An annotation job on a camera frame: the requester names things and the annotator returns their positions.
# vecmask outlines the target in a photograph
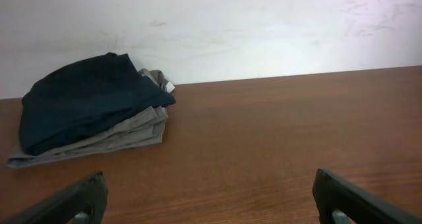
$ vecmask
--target wall stain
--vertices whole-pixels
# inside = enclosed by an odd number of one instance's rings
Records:
[[[104,30],[98,30],[99,35],[101,36],[109,36],[109,33]]]
[[[155,20],[155,21],[151,22],[150,26],[151,27],[159,27],[159,26],[165,26],[166,24],[167,24],[166,22]]]
[[[412,2],[401,3],[400,0],[377,0],[376,3],[382,8],[372,8],[370,3],[359,3],[357,1],[348,1],[343,4],[344,9],[340,9],[340,12],[348,15],[344,36],[353,34],[358,37],[367,37],[380,31],[395,32],[397,26],[394,21],[399,16],[415,14],[422,10],[422,5]],[[385,7],[388,7],[389,11],[383,13],[381,9]],[[370,16],[370,18],[361,18],[360,16]],[[357,22],[363,20],[374,22],[357,25]]]
[[[311,42],[311,45],[313,47],[319,47],[319,46],[321,46],[321,42],[319,40],[314,40],[314,41]]]
[[[181,62],[186,62],[186,61],[192,61],[192,60],[200,59],[203,57],[210,57],[210,56],[216,56],[216,55],[221,55],[225,53],[231,53],[233,51],[237,51],[237,49],[233,48],[233,49],[225,49],[225,50],[213,51],[213,52],[208,52],[208,53],[200,53],[200,54],[192,55],[185,59],[177,60],[177,62],[181,63]]]

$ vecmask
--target folded gray cloth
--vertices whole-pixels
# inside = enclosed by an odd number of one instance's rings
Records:
[[[150,73],[142,69],[139,73],[150,77],[154,83],[166,90],[166,80],[161,71],[154,70]],[[165,108],[158,107],[153,109],[149,107],[134,117],[118,123],[107,131],[91,138],[55,148],[37,156],[24,153],[20,146],[17,145],[14,152],[9,156],[6,165],[12,168],[21,168],[157,144],[162,142],[167,118],[167,110]]]

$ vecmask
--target folded navy cloth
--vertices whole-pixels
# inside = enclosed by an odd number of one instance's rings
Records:
[[[85,59],[47,75],[23,97],[20,146],[40,155],[103,132],[148,107],[174,103],[171,94],[139,76],[127,54]]]

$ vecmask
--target wood grain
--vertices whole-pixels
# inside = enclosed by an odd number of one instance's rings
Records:
[[[103,223],[318,223],[325,167],[422,216],[422,67],[180,85],[164,143],[0,167],[0,220],[103,171]],[[19,100],[0,103],[0,156]]]

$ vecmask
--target wooden table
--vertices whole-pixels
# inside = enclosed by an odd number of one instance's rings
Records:
[[[422,216],[422,67],[180,85],[164,143],[13,170],[0,220],[94,171],[103,223],[318,223],[319,167]],[[0,158],[19,100],[0,103]]]

